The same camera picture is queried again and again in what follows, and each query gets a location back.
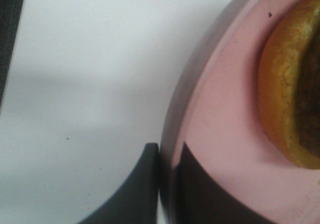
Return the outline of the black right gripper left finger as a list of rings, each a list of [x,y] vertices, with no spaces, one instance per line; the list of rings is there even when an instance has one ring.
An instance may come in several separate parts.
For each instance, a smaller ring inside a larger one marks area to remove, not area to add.
[[[160,156],[157,143],[147,143],[130,175],[117,191],[82,224],[155,224]]]

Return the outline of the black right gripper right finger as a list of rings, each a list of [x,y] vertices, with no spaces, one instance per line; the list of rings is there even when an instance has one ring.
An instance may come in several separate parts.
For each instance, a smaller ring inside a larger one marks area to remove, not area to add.
[[[178,167],[181,224],[317,224],[320,173],[257,151],[215,152],[205,164],[184,145]]]

